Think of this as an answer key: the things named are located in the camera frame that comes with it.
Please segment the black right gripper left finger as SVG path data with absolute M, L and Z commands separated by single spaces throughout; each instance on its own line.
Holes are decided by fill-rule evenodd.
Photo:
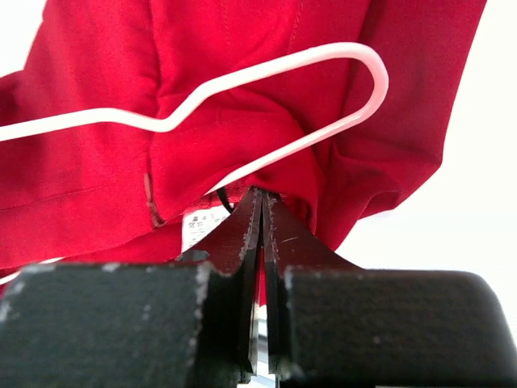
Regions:
M 257 368 L 262 193 L 164 264 L 33 264 L 1 301 L 4 387 L 235 387 Z

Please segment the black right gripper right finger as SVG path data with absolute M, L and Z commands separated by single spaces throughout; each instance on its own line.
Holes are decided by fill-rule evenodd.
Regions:
M 280 387 L 513 387 L 516 347 L 480 276 L 362 269 L 262 194 L 269 370 Z

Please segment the red skirt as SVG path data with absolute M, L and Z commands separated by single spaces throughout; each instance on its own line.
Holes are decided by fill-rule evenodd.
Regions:
M 4 125 L 89 108 L 169 116 L 203 82 L 320 44 L 359 42 L 389 72 L 370 119 L 227 188 L 278 192 L 336 249 L 439 168 L 483 1 L 49 1 Z M 88 125 L 1 145 L 1 273 L 46 259 L 161 263 L 189 212 L 248 162 L 360 109 L 372 79 L 324 61 L 214 95 L 176 130 Z

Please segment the pink wire hanger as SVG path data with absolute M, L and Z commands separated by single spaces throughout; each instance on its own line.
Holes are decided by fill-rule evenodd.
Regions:
M 42 31 L 23 69 L 1 80 L 1 123 L 100 107 L 163 118 L 202 82 L 280 51 Z M 102 123 L 4 141 L 1 273 L 55 258 L 173 259 L 198 238 L 200 216 L 219 205 L 216 182 L 359 108 L 372 84 L 361 70 L 355 102 L 347 102 L 349 69 L 327 61 L 240 85 L 169 133 Z

